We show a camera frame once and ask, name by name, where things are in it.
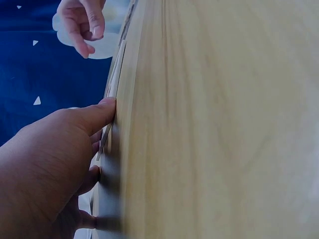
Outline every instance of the wood grain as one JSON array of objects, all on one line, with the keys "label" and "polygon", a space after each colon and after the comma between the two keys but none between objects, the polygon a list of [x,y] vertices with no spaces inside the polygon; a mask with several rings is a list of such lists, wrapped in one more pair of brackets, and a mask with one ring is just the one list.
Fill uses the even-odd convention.
[{"label": "wood grain", "polygon": [[112,132],[123,234],[319,237],[318,10],[139,0]]}]

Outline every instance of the blue cloth with white pattern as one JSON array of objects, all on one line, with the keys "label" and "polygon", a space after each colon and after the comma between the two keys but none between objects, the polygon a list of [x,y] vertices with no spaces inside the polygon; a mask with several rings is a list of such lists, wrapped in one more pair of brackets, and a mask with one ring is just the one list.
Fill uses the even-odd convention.
[{"label": "blue cloth with white pattern", "polygon": [[59,2],[0,0],[0,146],[55,110],[103,98],[112,59],[83,59],[59,42],[52,29]]}]

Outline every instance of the light wood surface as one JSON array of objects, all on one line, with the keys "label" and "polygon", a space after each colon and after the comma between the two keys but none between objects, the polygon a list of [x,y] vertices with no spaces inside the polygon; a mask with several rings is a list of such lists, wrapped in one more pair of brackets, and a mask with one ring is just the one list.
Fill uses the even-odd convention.
[{"label": "light wood surface", "polygon": [[139,0],[102,159],[122,233],[319,238],[318,46],[317,0]]}]

